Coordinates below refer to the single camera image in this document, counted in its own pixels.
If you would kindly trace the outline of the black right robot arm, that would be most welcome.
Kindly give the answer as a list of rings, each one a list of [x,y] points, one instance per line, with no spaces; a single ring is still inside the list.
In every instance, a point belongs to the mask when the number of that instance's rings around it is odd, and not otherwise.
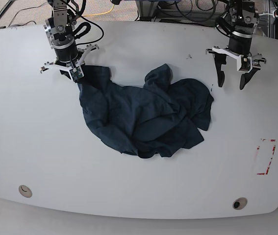
[[[86,3],[87,1],[83,0],[82,6],[79,6],[74,0],[48,1],[52,7],[52,16],[45,21],[44,29],[56,58],[51,63],[46,62],[40,72],[59,70],[74,82],[84,77],[82,67],[85,65],[86,56],[99,48],[95,44],[98,40],[76,43],[77,39],[90,32],[93,24],[83,16]]]

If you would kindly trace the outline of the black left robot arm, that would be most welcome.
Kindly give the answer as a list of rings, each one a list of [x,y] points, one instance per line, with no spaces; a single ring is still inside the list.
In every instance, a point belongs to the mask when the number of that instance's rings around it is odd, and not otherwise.
[[[259,13],[253,0],[228,0],[225,12],[215,20],[216,29],[229,38],[225,48],[213,46],[206,50],[213,55],[219,87],[225,81],[222,66],[227,64],[227,57],[236,60],[236,70],[242,73],[240,90],[261,70],[261,63],[267,62],[262,54],[250,52],[258,23]]]

